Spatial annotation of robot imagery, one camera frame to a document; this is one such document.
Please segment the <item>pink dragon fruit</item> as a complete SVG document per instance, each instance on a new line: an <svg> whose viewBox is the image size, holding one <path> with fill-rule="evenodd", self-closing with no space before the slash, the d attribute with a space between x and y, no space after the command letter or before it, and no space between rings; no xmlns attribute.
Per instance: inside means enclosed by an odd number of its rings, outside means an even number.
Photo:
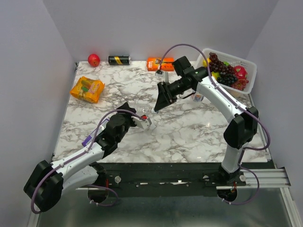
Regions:
<svg viewBox="0 0 303 227"><path fill-rule="evenodd" d="M233 70L234 70L234 73L235 73L236 77L238 78L238 80L247 78L247 71L245 70L245 68L243 66L237 65L237 66L233 67Z"/></svg>

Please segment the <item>purple toothpaste box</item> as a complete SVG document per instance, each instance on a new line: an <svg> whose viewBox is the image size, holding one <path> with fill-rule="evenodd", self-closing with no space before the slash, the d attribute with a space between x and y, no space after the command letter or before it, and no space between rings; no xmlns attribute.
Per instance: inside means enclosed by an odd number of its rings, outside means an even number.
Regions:
<svg viewBox="0 0 303 227"><path fill-rule="evenodd" d="M104 126L101 125L99 128L98 128L98 132L96 133L96 129L91 133L89 134L85 140L81 143L83 147L89 145L91 143L91 141L93 140L95 134L99 135L103 130L104 130Z"/></svg>

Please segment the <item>red apple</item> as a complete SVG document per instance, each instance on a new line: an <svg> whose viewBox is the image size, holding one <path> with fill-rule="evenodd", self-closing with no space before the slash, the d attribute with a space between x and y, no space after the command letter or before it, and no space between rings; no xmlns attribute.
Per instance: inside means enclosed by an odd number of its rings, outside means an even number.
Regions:
<svg viewBox="0 0 303 227"><path fill-rule="evenodd" d="M90 54L88 56L88 63L92 67L97 67L100 64L100 58L97 54Z"/></svg>

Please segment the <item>red lychee cluster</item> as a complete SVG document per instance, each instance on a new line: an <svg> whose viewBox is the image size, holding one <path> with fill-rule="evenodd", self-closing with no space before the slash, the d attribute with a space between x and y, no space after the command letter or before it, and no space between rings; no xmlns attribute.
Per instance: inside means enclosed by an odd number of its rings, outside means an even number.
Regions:
<svg viewBox="0 0 303 227"><path fill-rule="evenodd" d="M243 91L246 88L246 85L248 83L249 83L249 81L246 79L239 79L235 83L232 84L232 88Z"/></svg>

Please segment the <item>clear unlabelled plastic bottle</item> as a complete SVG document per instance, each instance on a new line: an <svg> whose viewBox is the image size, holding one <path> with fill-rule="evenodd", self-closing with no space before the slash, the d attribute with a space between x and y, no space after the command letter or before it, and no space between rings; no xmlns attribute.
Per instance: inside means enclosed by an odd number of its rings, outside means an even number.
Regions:
<svg viewBox="0 0 303 227"><path fill-rule="evenodd" d="M142 115L143 114L145 114L145 115L153 114L152 109L153 109L153 107L150 107L149 105L140 105L140 106L136 107L137 112Z"/></svg>

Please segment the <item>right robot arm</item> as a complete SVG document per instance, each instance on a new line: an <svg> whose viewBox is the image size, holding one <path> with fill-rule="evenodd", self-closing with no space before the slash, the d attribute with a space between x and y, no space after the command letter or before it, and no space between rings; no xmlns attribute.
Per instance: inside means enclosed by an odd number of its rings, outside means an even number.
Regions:
<svg viewBox="0 0 303 227"><path fill-rule="evenodd" d="M207 68L194 69L187 57L183 56L175 60L172 65L181 78L172 83L157 84L158 98L154 111L158 112L175 103L178 95L190 89L206 97L229 124L223 134L227 148L218 173L218 181L223 185L229 185L240 170L239 162L243 148L257 133L258 110L255 107L247 108L238 102L209 77Z"/></svg>

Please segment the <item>orange razor box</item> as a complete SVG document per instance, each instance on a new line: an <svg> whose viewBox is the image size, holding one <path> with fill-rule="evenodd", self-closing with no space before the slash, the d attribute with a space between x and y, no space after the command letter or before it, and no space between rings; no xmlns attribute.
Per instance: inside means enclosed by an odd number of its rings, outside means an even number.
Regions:
<svg viewBox="0 0 303 227"><path fill-rule="evenodd" d="M159 63L161 58L148 58L146 67L148 71L157 71L159 67ZM174 58L164 58L161 64L162 71L174 71L174 67L172 63L174 62Z"/></svg>

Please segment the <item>aluminium frame rail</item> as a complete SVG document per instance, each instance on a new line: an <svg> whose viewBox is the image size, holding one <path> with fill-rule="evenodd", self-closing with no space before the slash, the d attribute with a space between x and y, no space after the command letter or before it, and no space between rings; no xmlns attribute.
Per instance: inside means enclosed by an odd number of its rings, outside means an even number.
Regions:
<svg viewBox="0 0 303 227"><path fill-rule="evenodd" d="M253 169L251 170L259 180L259 188L286 188L291 183L284 168L279 169ZM245 185L238 184L237 189L257 189L257 180L253 173L247 170L241 170L245 176Z"/></svg>

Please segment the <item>clear bottle with blue label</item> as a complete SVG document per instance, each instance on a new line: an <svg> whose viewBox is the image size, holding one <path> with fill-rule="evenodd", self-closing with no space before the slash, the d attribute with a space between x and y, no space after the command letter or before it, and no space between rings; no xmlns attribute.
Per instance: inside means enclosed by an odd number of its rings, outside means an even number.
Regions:
<svg viewBox="0 0 303 227"><path fill-rule="evenodd" d="M191 96L191 99L192 99L192 101L193 101L194 103L200 103L200 102L203 101L204 96L201 95L201 94L195 93L195 94L193 94L193 95Z"/></svg>

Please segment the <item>orange snack bag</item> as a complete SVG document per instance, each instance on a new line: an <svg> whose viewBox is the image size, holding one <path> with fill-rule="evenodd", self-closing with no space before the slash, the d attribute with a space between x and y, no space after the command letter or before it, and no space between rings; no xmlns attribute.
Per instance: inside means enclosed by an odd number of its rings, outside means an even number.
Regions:
<svg viewBox="0 0 303 227"><path fill-rule="evenodd" d="M104 88L105 84L102 81L82 76L71 89L70 94L79 100L89 103L98 103Z"/></svg>

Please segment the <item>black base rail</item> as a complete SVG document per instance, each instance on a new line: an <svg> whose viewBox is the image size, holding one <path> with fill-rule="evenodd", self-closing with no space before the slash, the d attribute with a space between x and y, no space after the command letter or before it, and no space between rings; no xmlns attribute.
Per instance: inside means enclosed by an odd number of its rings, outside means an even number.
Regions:
<svg viewBox="0 0 303 227"><path fill-rule="evenodd" d="M220 163L98 163L108 177L109 187L119 197L222 196L236 195L233 189L245 185L241 170L275 169L273 162L243 163L236 177L227 183L218 178ZM259 186L258 177L253 173ZM101 196L89 187L88 195Z"/></svg>

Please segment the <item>black drink can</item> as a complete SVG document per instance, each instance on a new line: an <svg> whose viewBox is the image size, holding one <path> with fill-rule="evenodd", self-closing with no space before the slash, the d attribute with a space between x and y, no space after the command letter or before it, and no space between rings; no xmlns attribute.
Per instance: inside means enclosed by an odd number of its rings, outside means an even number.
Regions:
<svg viewBox="0 0 303 227"><path fill-rule="evenodd" d="M130 65L130 56L108 56L108 63L110 65Z"/></svg>

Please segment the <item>white plastic basket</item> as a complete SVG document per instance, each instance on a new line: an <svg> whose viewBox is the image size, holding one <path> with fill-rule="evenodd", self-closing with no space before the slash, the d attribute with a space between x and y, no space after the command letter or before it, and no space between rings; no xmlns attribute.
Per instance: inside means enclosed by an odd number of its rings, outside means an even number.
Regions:
<svg viewBox="0 0 303 227"><path fill-rule="evenodd" d="M233 56L230 54L226 54L226 53L223 53L223 52L220 52L217 50L213 50L210 48L204 48L202 50L202 52L204 53L204 55L206 57L209 57L209 53L211 53L211 52L216 53L219 60L228 62L233 67L242 66L248 73L247 74L247 80L249 81L248 85L242 91L229 87L229 86L226 86L226 85L222 85L222 87L225 90L227 90L228 92L230 92L235 97L239 97L241 95L248 95L251 93L253 86L254 86L256 74L257 74L257 66L255 63L248 61L246 59L242 59L242 58L239 58L239 57L236 57L236 56Z"/></svg>

